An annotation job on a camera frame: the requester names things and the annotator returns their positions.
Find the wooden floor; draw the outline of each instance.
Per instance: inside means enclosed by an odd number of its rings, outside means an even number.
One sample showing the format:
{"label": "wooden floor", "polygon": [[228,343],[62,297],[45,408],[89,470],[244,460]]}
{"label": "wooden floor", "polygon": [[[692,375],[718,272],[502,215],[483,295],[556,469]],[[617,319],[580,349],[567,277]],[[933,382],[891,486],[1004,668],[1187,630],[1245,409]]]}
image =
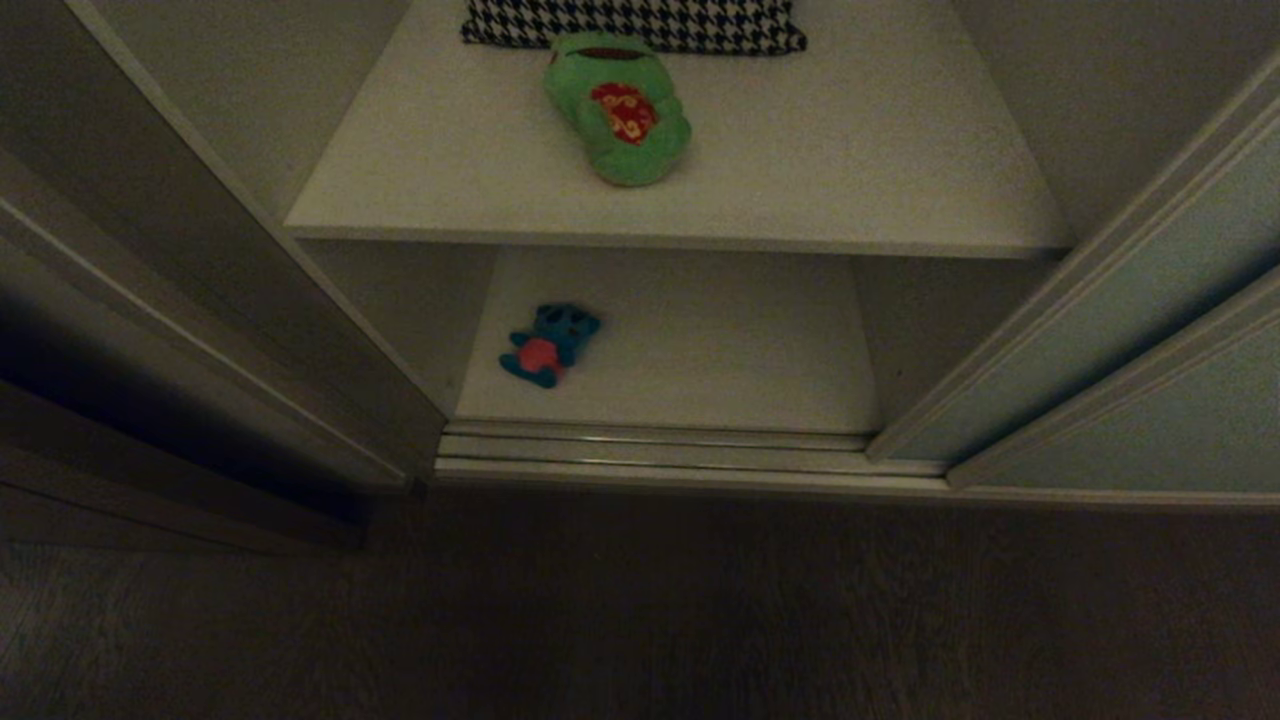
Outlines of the wooden floor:
{"label": "wooden floor", "polygon": [[6,566],[4,719],[1280,717],[1280,518],[439,489]]}

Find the white shelf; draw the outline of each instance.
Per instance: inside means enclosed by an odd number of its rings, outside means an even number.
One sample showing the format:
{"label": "white shelf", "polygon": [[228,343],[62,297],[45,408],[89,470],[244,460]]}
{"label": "white shelf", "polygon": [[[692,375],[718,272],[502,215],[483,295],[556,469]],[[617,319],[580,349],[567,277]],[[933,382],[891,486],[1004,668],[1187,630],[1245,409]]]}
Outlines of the white shelf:
{"label": "white shelf", "polygon": [[666,55],[694,124],[640,190],[598,179],[547,54],[463,45],[416,0],[294,204],[301,237],[1030,258],[1074,243],[942,0],[808,0],[810,50]]}
{"label": "white shelf", "polygon": [[[563,383],[507,374],[508,334],[544,302],[604,325]],[[460,420],[860,434],[879,410],[847,259],[503,249]]]}

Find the houndstooth pillow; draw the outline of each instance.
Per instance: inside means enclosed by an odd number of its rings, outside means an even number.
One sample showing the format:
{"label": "houndstooth pillow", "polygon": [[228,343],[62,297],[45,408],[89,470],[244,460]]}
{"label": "houndstooth pillow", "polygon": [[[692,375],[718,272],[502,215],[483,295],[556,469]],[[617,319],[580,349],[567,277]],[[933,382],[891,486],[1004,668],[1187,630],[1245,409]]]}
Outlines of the houndstooth pillow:
{"label": "houndstooth pillow", "polygon": [[662,53],[786,55],[808,45],[791,0],[468,0],[467,10],[462,40],[502,47],[550,47],[584,31],[640,36]]}

